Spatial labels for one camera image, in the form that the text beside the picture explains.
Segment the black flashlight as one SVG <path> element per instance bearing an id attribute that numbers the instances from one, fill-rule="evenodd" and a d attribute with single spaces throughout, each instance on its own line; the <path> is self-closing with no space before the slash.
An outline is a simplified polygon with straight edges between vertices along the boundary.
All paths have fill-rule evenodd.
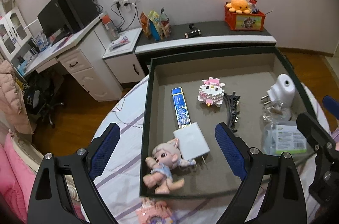
<path id="1" fill-rule="evenodd" d="M 194 38 L 194 37 L 199 37 L 201 35 L 200 29 L 198 29 L 195 24 L 191 23 L 189 24 L 189 32 L 185 33 L 185 38 Z"/>

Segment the black computer monitor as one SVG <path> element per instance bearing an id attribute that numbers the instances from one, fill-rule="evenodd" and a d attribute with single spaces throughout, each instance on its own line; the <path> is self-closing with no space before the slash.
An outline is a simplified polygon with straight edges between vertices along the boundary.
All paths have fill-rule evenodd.
<path id="1" fill-rule="evenodd" d="M 61 30 L 63 37 L 71 35 L 70 17 L 71 9 L 66 0 L 50 0 L 38 14 L 40 25 L 47 39 L 58 30 Z"/>

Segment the wall power strip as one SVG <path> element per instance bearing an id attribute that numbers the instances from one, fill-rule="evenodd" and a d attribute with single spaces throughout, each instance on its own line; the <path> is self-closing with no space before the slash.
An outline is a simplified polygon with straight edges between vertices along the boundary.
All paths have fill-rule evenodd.
<path id="1" fill-rule="evenodd" d="M 132 3 L 139 3 L 140 0 L 114 0 L 113 4 L 116 5 L 119 3 L 121 6 L 124 6 L 125 4 L 132 4 Z"/>

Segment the white desk with drawers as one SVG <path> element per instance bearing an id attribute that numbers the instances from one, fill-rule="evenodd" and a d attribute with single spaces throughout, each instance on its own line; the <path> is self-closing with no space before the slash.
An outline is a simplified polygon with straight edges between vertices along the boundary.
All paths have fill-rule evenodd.
<path id="1" fill-rule="evenodd" d="M 122 87 L 103 60 L 109 38 L 101 16 L 85 28 L 40 52 L 24 72 L 24 78 L 60 63 L 98 102 L 118 101 Z"/>

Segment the low black-top cabinet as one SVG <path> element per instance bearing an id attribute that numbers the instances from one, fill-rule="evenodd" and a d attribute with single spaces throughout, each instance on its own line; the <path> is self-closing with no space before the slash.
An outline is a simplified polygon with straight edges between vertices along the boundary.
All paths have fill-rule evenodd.
<path id="1" fill-rule="evenodd" d="M 163 40 L 147 38 L 141 28 L 121 34 L 130 43 L 106 51 L 103 60 L 121 85 L 139 82 L 149 74 L 153 58 L 200 50 L 228 47 L 274 46 L 276 39 L 267 31 L 233 31 L 224 21 L 207 21 L 195 24 L 201 35 L 185 38 L 189 25 L 175 25 L 171 35 Z"/>

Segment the plastic water bottle red cap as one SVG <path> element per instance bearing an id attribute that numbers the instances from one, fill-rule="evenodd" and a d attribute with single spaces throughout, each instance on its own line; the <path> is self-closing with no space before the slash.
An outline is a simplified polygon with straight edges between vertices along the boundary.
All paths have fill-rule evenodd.
<path id="1" fill-rule="evenodd" d="M 108 14 L 102 17 L 102 23 L 106 28 L 107 34 L 111 41 L 115 41 L 119 38 L 119 32 L 117 27 L 114 25 Z"/>

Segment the snack bags group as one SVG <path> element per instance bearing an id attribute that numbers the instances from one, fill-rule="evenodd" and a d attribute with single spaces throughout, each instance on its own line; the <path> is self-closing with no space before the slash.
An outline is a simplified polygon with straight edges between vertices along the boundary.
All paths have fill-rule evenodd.
<path id="1" fill-rule="evenodd" d="M 163 40 L 171 35 L 170 19 L 165 11 L 165 8 L 161 8 L 160 13 L 151 10 L 148 15 L 144 12 L 140 14 L 140 23 L 143 29 L 144 35 L 155 41 Z"/>

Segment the red toy crate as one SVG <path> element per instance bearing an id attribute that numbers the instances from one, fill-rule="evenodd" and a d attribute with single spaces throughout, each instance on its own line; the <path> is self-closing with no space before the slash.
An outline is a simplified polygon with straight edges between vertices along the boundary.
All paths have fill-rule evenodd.
<path id="1" fill-rule="evenodd" d="M 261 11 L 257 14 L 237 14 L 225 8 L 225 22 L 232 31 L 260 31 L 264 29 L 266 15 Z"/>

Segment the pink down jacket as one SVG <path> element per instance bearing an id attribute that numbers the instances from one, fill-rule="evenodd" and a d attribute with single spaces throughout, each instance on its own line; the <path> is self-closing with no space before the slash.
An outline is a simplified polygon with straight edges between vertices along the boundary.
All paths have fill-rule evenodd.
<path id="1" fill-rule="evenodd" d="M 16 132 L 33 134 L 23 93 L 15 81 L 15 71 L 7 60 L 1 63 L 1 111 Z"/>

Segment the clear plastic packet with leaflet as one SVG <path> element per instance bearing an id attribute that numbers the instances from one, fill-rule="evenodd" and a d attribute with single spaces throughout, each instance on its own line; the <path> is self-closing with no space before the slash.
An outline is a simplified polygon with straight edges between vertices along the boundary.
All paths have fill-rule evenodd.
<path id="1" fill-rule="evenodd" d="M 263 152 L 274 156 L 302 154 L 307 152 L 307 141 L 295 121 L 269 122 L 263 129 Z"/>

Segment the black and pink storage box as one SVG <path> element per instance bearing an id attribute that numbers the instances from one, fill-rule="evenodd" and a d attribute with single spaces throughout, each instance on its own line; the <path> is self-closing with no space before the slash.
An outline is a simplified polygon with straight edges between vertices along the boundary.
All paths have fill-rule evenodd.
<path id="1" fill-rule="evenodd" d="M 169 193 L 167 198 L 203 199 L 232 195 L 241 182 L 232 173 L 215 139 L 216 125 L 226 122 L 229 117 L 228 107 L 198 102 L 203 80 L 218 78 L 225 84 L 226 93 L 239 96 L 236 134 L 248 146 L 261 148 L 264 128 L 261 97 L 280 74 L 287 74 L 296 87 L 292 118 L 303 112 L 315 115 L 315 103 L 310 100 L 289 61 L 274 46 L 207 50 L 152 59 L 145 101 L 142 158 L 151 155 L 157 144 L 174 138 L 178 123 L 171 91 L 176 87 L 183 89 L 190 120 L 198 124 L 210 148 L 206 156 L 198 159 L 195 169 L 173 171 L 173 178 L 184 179 L 185 185 Z"/>

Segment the black office chair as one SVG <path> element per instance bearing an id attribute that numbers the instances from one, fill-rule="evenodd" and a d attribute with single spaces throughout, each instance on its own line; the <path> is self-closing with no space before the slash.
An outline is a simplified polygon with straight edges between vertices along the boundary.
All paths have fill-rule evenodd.
<path id="1" fill-rule="evenodd" d="M 37 124 L 49 124 L 55 128 L 53 116 L 58 107 L 65 107 L 58 93 L 64 83 L 64 77 L 54 70 L 33 72 L 26 78 L 28 88 L 25 90 L 24 101 L 28 117 Z"/>

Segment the pink Hello Kitty block figure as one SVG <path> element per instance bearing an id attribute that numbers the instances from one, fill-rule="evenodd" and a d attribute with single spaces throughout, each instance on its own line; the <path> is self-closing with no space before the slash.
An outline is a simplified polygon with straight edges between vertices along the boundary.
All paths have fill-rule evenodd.
<path id="1" fill-rule="evenodd" d="M 202 85 L 199 87 L 197 100 L 207 106 L 220 107 L 224 100 L 225 84 L 220 82 L 219 78 L 209 77 L 207 80 L 202 80 Z"/>

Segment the blue stick pack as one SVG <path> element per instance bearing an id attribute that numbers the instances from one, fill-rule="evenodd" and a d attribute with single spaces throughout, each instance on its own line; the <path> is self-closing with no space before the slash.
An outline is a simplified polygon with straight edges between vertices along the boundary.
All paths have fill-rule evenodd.
<path id="1" fill-rule="evenodd" d="M 181 129 L 191 124 L 185 96 L 181 87 L 176 87 L 172 89 L 171 94 L 174 102 L 174 109 L 178 127 L 179 129 Z"/>

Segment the white plug-in night light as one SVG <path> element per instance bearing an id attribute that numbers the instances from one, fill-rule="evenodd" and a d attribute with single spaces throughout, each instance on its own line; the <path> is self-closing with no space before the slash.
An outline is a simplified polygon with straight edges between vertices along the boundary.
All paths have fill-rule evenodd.
<path id="1" fill-rule="evenodd" d="M 282 104 L 282 108 L 290 108 L 294 99 L 296 88 L 294 82 L 287 74 L 280 74 L 268 90 L 267 94 L 261 98 L 263 105 Z"/>

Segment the white power adapter plug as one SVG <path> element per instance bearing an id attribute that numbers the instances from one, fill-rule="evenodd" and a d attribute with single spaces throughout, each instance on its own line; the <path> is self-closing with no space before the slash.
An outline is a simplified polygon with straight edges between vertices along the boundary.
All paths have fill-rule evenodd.
<path id="1" fill-rule="evenodd" d="M 202 159 L 210 152 L 210 148 L 204 138 L 197 122 L 187 125 L 173 132 L 174 137 L 179 140 L 178 148 L 185 160 Z"/>

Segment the white striped table cloth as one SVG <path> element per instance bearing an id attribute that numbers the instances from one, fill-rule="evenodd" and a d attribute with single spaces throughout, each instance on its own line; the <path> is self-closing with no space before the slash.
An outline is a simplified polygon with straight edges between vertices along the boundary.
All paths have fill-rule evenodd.
<path id="1" fill-rule="evenodd" d="M 144 108 L 149 76 L 146 76 L 131 89 L 106 115 L 94 134 L 102 135 L 108 125 L 116 123 L 120 127 L 120 140 L 114 149 L 103 173 L 95 178 L 106 207 L 118 223 L 139 223 L 136 211 L 141 208 L 139 194 L 141 142 L 143 135 Z M 331 134 L 328 121 L 321 105 L 313 93 L 302 83 L 317 119 L 322 127 Z M 307 209 L 307 223 L 313 223 L 321 215 L 321 205 L 309 194 L 308 187 L 315 174 L 315 155 L 299 167 Z M 174 210 L 177 223 L 216 223 L 227 209 L 235 193 L 227 196 L 190 200 L 168 200 Z"/>

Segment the white wall cabinet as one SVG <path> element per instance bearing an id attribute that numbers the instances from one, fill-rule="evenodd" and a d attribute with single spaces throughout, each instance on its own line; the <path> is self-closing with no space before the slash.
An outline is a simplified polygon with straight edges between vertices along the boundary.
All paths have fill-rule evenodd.
<path id="1" fill-rule="evenodd" d="M 1 53 L 8 61 L 19 53 L 31 37 L 32 34 L 18 7 L 10 10 L 1 18 Z"/>

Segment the black computer tower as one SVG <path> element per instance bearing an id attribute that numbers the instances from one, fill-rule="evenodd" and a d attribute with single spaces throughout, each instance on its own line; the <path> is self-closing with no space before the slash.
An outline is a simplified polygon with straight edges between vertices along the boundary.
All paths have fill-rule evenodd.
<path id="1" fill-rule="evenodd" d="M 57 0 L 60 14 L 71 33 L 77 33 L 98 17 L 93 0 Z"/>

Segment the orange octopus plush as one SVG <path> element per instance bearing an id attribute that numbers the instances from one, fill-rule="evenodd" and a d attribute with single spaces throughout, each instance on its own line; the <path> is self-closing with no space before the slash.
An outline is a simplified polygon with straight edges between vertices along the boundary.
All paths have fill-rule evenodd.
<path id="1" fill-rule="evenodd" d="M 251 14 L 251 9 L 247 0 L 231 0 L 230 3 L 226 4 L 228 11 L 237 14 Z"/>

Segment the pink bed blanket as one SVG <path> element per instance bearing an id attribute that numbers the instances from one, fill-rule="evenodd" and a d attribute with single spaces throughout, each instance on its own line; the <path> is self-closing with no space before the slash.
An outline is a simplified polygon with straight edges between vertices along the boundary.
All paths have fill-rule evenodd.
<path id="1" fill-rule="evenodd" d="M 1 145 L 1 194 L 15 215 L 27 223 L 29 200 L 35 174 L 14 150 L 12 137 Z"/>

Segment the pink haired doll figure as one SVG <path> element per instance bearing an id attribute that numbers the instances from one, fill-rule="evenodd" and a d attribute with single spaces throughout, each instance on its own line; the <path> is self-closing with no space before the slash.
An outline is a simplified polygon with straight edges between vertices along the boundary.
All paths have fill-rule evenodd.
<path id="1" fill-rule="evenodd" d="M 182 158 L 178 138 L 157 145 L 152 156 L 147 157 L 145 162 L 151 172 L 143 177 L 143 183 L 148 189 L 154 188 L 157 195 L 168 195 L 185 185 L 184 178 L 174 181 L 172 170 L 177 167 L 196 166 L 194 159 Z"/>

